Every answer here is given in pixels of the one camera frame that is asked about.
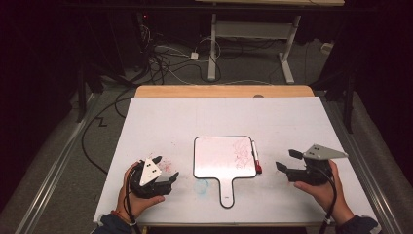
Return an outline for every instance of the sleeve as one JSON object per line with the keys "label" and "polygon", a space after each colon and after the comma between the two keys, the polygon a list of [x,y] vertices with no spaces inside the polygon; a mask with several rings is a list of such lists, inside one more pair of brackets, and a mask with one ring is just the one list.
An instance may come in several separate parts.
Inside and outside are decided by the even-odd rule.
{"label": "sleeve", "polygon": [[336,228],[337,234],[382,234],[380,224],[369,216],[354,216]]}
{"label": "sleeve", "polygon": [[98,221],[98,227],[93,234],[130,234],[131,227],[114,214],[103,215]]}

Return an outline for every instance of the hand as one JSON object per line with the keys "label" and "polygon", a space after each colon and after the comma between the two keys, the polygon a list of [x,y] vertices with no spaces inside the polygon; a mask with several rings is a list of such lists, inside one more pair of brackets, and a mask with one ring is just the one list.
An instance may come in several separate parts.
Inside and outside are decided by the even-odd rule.
{"label": "hand", "polygon": [[[331,160],[328,160],[328,162],[330,164],[331,171],[333,172],[333,181],[337,189],[337,200],[334,205],[332,216],[336,221],[337,225],[340,226],[344,224],[346,221],[353,218],[355,215],[350,210],[344,198],[343,185],[341,183],[340,177],[338,176],[337,165]],[[334,193],[333,188],[331,187],[329,182],[319,186],[312,186],[302,181],[296,181],[294,183],[294,186],[312,195],[326,212],[330,209]]]}
{"label": "hand", "polygon": [[[129,186],[127,184],[127,178],[132,170],[133,167],[137,165],[137,162],[131,165],[128,170],[125,172],[124,176],[124,185],[121,188],[121,191],[119,192],[119,197],[118,197],[118,206],[116,207],[116,211],[123,217],[123,220],[130,220],[130,217],[125,210],[125,207],[127,206],[126,204],[126,186]],[[130,202],[131,202],[131,213],[133,214],[134,218],[138,218],[143,211],[145,211],[147,208],[150,208],[158,203],[164,202],[165,197],[164,196],[155,196],[149,199],[143,199],[143,198],[138,198],[136,197],[133,193],[129,194],[130,197]]]}

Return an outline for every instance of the white table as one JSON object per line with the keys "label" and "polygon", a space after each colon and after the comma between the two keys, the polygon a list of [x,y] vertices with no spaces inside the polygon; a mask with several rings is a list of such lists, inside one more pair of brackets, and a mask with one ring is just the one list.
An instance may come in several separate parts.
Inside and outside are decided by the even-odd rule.
{"label": "white table", "polygon": [[[193,175],[194,139],[199,136],[249,136],[257,144],[263,174],[234,181],[236,202],[231,209],[220,205],[215,180]],[[288,149],[305,151],[313,143],[342,150],[318,97],[134,98],[94,221],[116,207],[130,164],[162,155],[160,168],[165,176],[180,175],[166,201],[138,219],[141,225],[320,224],[325,215],[322,208],[294,188],[275,164],[304,169],[304,162],[290,158]],[[349,160],[334,161],[349,206],[358,215],[375,217]]]}

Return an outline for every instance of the marker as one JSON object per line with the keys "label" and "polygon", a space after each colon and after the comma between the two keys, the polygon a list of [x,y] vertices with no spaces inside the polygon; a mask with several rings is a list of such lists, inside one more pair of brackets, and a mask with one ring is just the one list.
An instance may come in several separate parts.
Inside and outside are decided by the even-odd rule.
{"label": "marker", "polygon": [[257,146],[255,146],[255,141],[252,141],[252,150],[253,150],[253,154],[254,154],[254,159],[255,159],[255,171],[258,174],[262,174],[262,169],[261,166],[259,165],[259,161],[258,161],[258,152],[257,152]]}

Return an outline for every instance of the wooden table edge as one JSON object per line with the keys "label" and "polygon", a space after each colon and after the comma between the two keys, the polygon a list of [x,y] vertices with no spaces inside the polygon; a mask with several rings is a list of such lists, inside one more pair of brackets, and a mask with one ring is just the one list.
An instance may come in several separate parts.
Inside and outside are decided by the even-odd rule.
{"label": "wooden table edge", "polygon": [[309,86],[140,86],[136,98],[293,98],[313,97]]}

